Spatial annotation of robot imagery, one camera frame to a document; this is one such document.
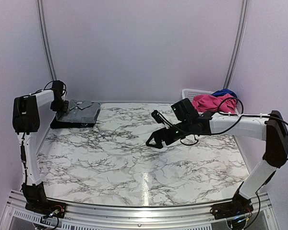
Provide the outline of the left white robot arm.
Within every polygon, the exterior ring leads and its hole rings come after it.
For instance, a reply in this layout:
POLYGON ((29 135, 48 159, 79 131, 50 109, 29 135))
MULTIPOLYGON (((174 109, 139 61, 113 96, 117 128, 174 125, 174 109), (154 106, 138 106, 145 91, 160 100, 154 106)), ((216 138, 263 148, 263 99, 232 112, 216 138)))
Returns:
POLYGON ((22 192, 29 205, 40 213, 47 213, 51 209, 51 202, 47 199, 44 185, 37 168, 36 143, 40 129, 39 109, 49 104, 53 112, 63 111, 67 107, 63 96, 65 89, 50 88, 33 94, 16 97, 13 102, 12 126, 17 135, 22 162, 22 192))

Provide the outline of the grey garment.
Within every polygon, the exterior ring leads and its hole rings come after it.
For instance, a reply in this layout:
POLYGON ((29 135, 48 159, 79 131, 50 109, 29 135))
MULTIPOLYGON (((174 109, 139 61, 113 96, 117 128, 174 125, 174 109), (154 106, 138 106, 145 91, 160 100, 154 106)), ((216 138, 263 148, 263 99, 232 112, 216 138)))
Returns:
POLYGON ((72 99, 66 112, 56 113, 56 120, 64 123, 95 124, 100 109, 101 103, 72 99))

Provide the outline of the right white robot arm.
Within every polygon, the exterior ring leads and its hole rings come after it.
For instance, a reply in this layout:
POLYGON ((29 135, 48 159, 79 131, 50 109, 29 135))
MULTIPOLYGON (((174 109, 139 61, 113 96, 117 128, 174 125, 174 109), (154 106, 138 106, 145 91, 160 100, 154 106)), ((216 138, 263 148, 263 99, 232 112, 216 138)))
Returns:
POLYGON ((239 186, 230 202, 213 205, 212 214, 230 216, 252 211, 251 198, 274 176, 277 169, 288 161, 288 124, 279 111, 261 115, 233 115, 214 112, 190 114, 178 112, 177 124, 170 123, 163 114, 155 110, 152 117, 165 125, 154 131, 146 145, 156 149, 169 146, 188 135, 231 135, 257 139, 265 142, 265 151, 247 179, 239 186))

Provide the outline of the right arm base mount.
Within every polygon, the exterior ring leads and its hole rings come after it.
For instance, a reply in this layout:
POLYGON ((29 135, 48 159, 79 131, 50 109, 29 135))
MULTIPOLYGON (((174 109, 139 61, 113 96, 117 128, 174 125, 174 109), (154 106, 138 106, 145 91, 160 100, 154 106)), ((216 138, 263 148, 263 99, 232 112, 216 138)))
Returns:
POLYGON ((210 209, 210 213, 214 216, 215 220, 231 218, 251 212, 253 212, 251 201, 247 201, 245 204, 239 201, 223 202, 212 205, 210 209))

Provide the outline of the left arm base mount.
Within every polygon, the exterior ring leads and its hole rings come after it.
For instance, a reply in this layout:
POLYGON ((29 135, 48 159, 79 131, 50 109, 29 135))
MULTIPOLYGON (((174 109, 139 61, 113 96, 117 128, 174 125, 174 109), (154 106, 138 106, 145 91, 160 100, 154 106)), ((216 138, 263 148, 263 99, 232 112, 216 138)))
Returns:
POLYGON ((44 216, 49 216, 55 210, 59 210, 58 214, 55 214, 55 216, 58 218, 65 217, 66 207, 66 203, 54 200, 48 200, 45 205, 29 203, 26 203, 25 205, 26 210, 33 211, 38 214, 43 214, 44 216))

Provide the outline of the black t-shirt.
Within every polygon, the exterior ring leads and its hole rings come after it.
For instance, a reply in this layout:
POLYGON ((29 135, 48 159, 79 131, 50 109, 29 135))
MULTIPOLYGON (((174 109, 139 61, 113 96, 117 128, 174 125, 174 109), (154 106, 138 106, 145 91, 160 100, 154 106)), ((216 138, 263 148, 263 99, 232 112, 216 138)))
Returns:
POLYGON ((79 124, 79 123, 64 123, 56 120, 56 116, 52 120, 50 124, 50 128, 52 129, 60 129, 60 128, 86 128, 86 127, 94 127, 95 124, 79 124))

